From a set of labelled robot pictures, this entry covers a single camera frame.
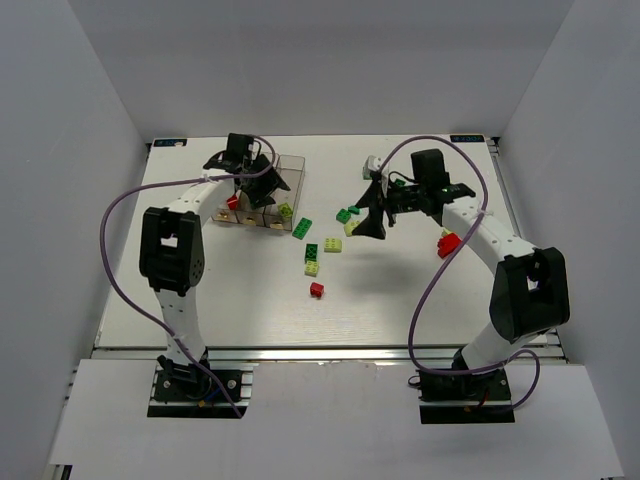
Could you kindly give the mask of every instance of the green lego brick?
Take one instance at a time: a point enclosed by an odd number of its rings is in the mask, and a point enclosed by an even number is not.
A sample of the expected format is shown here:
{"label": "green lego brick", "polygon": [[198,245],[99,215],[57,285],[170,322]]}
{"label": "green lego brick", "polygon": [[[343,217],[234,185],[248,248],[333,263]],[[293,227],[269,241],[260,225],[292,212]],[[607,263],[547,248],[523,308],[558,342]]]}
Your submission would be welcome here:
{"label": "green lego brick", "polygon": [[336,220],[340,223],[347,223],[351,218],[351,214],[347,212],[344,208],[340,209],[338,214],[336,215]]}
{"label": "green lego brick", "polygon": [[307,232],[309,231],[309,229],[311,228],[312,223],[313,222],[308,218],[302,217],[298,222],[298,226],[295,228],[292,235],[297,239],[302,240],[304,236],[307,234]]}
{"label": "green lego brick", "polygon": [[310,277],[315,277],[318,275],[318,270],[320,269],[320,264],[318,262],[308,261],[304,264],[304,274],[309,275]]}
{"label": "green lego brick", "polygon": [[293,217],[293,209],[288,203],[278,205],[278,211],[280,212],[280,215],[282,215],[282,218]]}
{"label": "green lego brick", "polygon": [[347,234],[347,237],[353,235],[353,229],[360,225],[360,220],[352,220],[344,226],[344,233]]}
{"label": "green lego brick", "polygon": [[317,243],[307,243],[307,248],[305,248],[305,251],[304,251],[304,261],[305,262],[318,261],[318,244]]}
{"label": "green lego brick", "polygon": [[339,238],[327,238],[324,241],[324,251],[329,253],[342,252],[342,240]]}

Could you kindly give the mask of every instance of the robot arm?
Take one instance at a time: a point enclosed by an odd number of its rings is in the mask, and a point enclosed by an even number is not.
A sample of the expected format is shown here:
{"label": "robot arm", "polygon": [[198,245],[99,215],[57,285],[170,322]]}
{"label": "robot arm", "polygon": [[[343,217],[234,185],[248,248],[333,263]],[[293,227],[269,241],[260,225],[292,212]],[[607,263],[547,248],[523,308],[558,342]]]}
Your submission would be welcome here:
{"label": "robot arm", "polygon": [[[276,169],[268,168],[267,157],[255,151],[256,145],[250,135],[230,134],[226,150],[214,155],[203,168],[208,176],[218,172],[234,174],[235,178],[193,185],[166,207],[147,209],[142,220],[140,273],[153,288],[163,320],[175,332],[175,338],[207,367],[195,289],[205,270],[202,226],[236,190],[247,196],[252,208],[274,203],[271,195],[277,188],[289,190]],[[167,351],[158,362],[172,381],[193,396],[204,388],[204,377],[175,338],[168,336]]]}
{"label": "robot arm", "polygon": [[[414,183],[398,186],[386,172],[372,172],[371,185],[356,203],[369,207],[353,235],[384,239],[398,214],[421,211],[464,237],[476,221],[480,204],[464,184],[451,184],[438,149],[411,155]],[[453,368],[468,370],[507,360],[523,345],[569,319],[564,258],[555,248],[538,249],[485,214],[467,245],[494,274],[491,323],[456,354]]]}
{"label": "robot arm", "polygon": [[[160,302],[163,320],[201,360],[206,359],[206,348],[198,327],[195,289],[204,271],[201,230],[233,192],[233,180],[194,185],[165,208],[149,208],[143,218],[140,271]],[[188,366],[175,340],[167,337],[167,342],[161,362]]]}
{"label": "robot arm", "polygon": [[[479,214],[470,196],[443,206],[442,226],[464,237]],[[564,258],[555,248],[540,250],[485,214],[467,243],[494,274],[489,323],[454,362],[473,369],[502,362],[550,328],[569,319]]]}

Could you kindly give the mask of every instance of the white tabletop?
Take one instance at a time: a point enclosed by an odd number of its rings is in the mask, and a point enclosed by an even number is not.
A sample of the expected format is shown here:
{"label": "white tabletop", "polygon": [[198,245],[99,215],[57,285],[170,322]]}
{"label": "white tabletop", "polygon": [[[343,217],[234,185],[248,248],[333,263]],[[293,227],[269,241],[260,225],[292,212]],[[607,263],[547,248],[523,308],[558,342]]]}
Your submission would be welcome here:
{"label": "white tabletop", "polygon": [[[200,328],[216,347],[403,346],[416,302],[442,260],[436,242],[442,229],[421,213],[398,217],[384,241],[346,238],[335,220],[354,204],[368,182],[362,165],[368,155],[385,157],[406,136],[269,137],[278,153],[306,158],[297,219],[313,221],[303,241],[290,233],[209,221],[203,227],[206,273],[198,285]],[[202,165],[225,147],[226,138],[193,138],[184,147],[152,148],[143,183],[198,177]],[[489,186],[489,208],[510,225],[496,172],[484,143],[458,144],[477,163]],[[451,148],[435,141],[405,147],[392,170],[411,174],[411,152],[440,148],[454,183],[464,182],[479,195],[471,169]],[[164,206],[185,187],[140,194],[117,279],[145,309],[160,315],[158,302],[138,271],[141,219],[150,206]],[[326,237],[343,241],[340,254],[324,253]],[[320,245],[320,272],[304,275],[306,243]],[[321,300],[309,285],[325,286]],[[489,322],[493,278],[466,249],[426,303],[416,343],[462,345]],[[111,291],[97,342],[100,347],[162,347],[164,333],[131,310]]]}

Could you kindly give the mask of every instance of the white wall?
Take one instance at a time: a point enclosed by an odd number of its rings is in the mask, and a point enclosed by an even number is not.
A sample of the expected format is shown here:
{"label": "white wall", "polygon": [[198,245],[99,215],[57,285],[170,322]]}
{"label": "white wall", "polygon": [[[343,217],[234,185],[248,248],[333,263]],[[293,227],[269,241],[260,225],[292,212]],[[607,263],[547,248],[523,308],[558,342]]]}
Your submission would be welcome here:
{"label": "white wall", "polygon": [[0,478],[31,480],[104,305],[101,213],[146,152],[65,0],[3,2],[0,64]]}
{"label": "white wall", "polygon": [[563,345],[586,364],[631,479],[640,478],[639,25],[637,1],[576,0],[502,140],[526,234],[567,258]]}
{"label": "white wall", "polygon": [[70,0],[143,138],[500,134],[573,0]]}

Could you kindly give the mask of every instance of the metal base plate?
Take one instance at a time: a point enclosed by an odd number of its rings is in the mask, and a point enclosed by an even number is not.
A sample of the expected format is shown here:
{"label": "metal base plate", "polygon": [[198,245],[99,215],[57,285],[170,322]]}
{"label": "metal base plate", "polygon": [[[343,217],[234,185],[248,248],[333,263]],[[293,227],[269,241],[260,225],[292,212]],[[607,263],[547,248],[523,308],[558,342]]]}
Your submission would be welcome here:
{"label": "metal base plate", "polygon": [[504,370],[477,377],[419,376],[423,425],[515,422]]}
{"label": "metal base plate", "polygon": [[[212,372],[225,385],[227,392],[234,402],[239,402],[242,388],[241,370],[212,370]],[[199,402],[210,393],[218,389],[212,383],[209,391],[200,398],[192,398],[185,394],[179,383],[171,381],[171,378],[164,370],[156,372],[156,379],[153,385],[151,403],[147,409],[147,417],[161,418],[237,418],[230,408],[226,399],[218,393],[211,400],[199,406]],[[244,414],[246,406],[238,407]]]}

